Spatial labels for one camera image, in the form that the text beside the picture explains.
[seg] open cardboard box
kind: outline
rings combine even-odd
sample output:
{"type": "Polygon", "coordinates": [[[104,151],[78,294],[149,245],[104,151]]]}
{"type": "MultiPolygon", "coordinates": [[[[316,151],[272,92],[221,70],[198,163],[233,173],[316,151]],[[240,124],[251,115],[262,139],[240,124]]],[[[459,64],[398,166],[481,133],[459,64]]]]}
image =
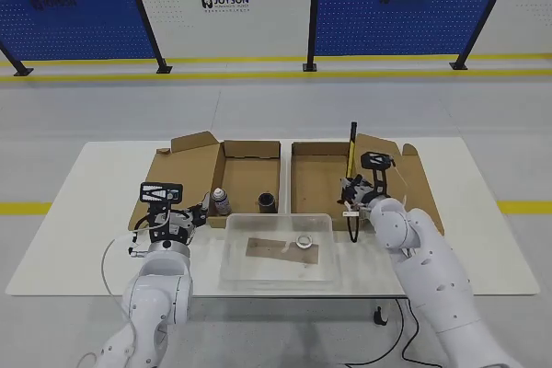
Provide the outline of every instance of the open cardboard box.
{"type": "MultiPolygon", "coordinates": [[[[331,217],[333,230],[347,229],[346,219],[342,216],[345,206],[339,204],[338,199],[341,195],[340,180],[346,175],[349,150],[350,144],[342,142],[293,143],[292,213],[326,213],[331,217]]],[[[360,163],[360,157],[369,151],[391,155],[397,164],[397,170],[391,167],[386,171],[388,194],[399,201],[403,201],[407,195],[407,211],[421,208],[430,215],[443,234],[442,220],[417,149],[411,144],[405,144],[401,152],[392,141],[358,134],[352,175],[361,174],[366,180],[374,182],[372,170],[362,168],[360,163]]]]}
{"type": "MultiPolygon", "coordinates": [[[[227,192],[232,213],[259,213],[258,197],[264,192],[274,195],[278,208],[280,142],[219,143],[210,132],[174,138],[170,148],[157,150],[144,181],[182,184],[182,203],[175,209],[199,203],[216,188],[227,192]]],[[[129,230],[146,215],[147,207],[137,198],[129,230]]],[[[226,221],[227,216],[218,215],[211,201],[208,224],[225,227],[226,221]]]]}

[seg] yellow floor line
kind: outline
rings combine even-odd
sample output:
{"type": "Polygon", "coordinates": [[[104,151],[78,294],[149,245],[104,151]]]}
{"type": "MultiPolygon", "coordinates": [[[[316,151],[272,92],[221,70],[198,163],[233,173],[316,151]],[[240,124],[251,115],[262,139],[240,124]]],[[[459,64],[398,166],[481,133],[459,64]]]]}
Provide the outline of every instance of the yellow floor line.
{"type": "Polygon", "coordinates": [[[0,202],[0,215],[46,214],[51,203],[42,202],[0,202]]]}
{"type": "Polygon", "coordinates": [[[169,75],[0,75],[0,83],[28,82],[130,82],[221,79],[325,79],[325,78],[436,78],[436,77],[528,77],[552,76],[552,69],[475,69],[454,70],[368,70],[304,72],[174,73],[169,75]]]}
{"type": "MultiPolygon", "coordinates": [[[[552,201],[497,201],[503,214],[552,214],[552,201]]],[[[46,214],[51,203],[0,202],[0,215],[46,214]]]]}
{"type": "MultiPolygon", "coordinates": [[[[349,55],[349,56],[316,56],[316,62],[376,62],[376,61],[455,61],[458,55],[349,55]]],[[[472,54],[470,60],[552,60],[552,53],[495,53],[472,54]]],[[[297,56],[258,56],[258,57],[193,57],[166,58],[166,63],[269,63],[269,62],[304,62],[305,55],[297,56]]],[[[155,59],[105,59],[105,60],[36,60],[23,61],[30,66],[40,65],[120,65],[156,63],[155,59]]],[[[0,61],[0,66],[10,66],[7,61],[0,61]]]]}
{"type": "Polygon", "coordinates": [[[504,214],[552,214],[552,201],[497,201],[504,214]]]}

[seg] white table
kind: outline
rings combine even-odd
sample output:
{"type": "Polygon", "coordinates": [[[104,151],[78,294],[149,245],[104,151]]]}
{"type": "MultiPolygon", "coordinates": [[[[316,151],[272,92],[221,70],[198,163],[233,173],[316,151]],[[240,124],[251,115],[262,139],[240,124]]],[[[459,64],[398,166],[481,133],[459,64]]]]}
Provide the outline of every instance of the white table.
{"type": "MultiPolygon", "coordinates": [[[[395,139],[418,149],[445,228],[477,295],[536,294],[539,286],[478,168],[460,138],[395,139]]],[[[289,209],[293,140],[282,141],[280,212],[289,209]]],[[[6,288],[11,295],[105,295],[100,258],[126,228],[139,185],[156,148],[167,142],[94,142],[84,146],[25,257],[6,288]]],[[[219,287],[224,230],[204,226],[190,245],[194,295],[392,297],[404,295],[386,252],[361,231],[358,244],[347,233],[338,241],[342,286],[327,292],[234,293],[219,287]]],[[[141,267],[127,254],[122,236],[107,256],[113,293],[122,294],[141,267]]]]}

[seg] black cylinder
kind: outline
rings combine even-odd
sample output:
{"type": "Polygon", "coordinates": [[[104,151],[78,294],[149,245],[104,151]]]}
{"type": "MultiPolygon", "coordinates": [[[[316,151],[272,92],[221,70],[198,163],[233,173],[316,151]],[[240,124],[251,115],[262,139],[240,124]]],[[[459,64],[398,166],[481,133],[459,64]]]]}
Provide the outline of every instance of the black cylinder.
{"type": "Polygon", "coordinates": [[[262,193],[258,198],[259,213],[277,213],[276,201],[270,193],[262,193]]]}

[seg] printed logo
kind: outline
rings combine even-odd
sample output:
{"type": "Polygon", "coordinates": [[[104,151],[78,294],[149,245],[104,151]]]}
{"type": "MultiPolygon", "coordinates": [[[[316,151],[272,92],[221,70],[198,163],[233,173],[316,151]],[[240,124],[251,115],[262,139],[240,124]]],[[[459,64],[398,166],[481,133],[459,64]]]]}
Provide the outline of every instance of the printed logo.
{"type": "Polygon", "coordinates": [[[249,0],[201,0],[205,13],[241,13],[249,11],[249,0]]]}

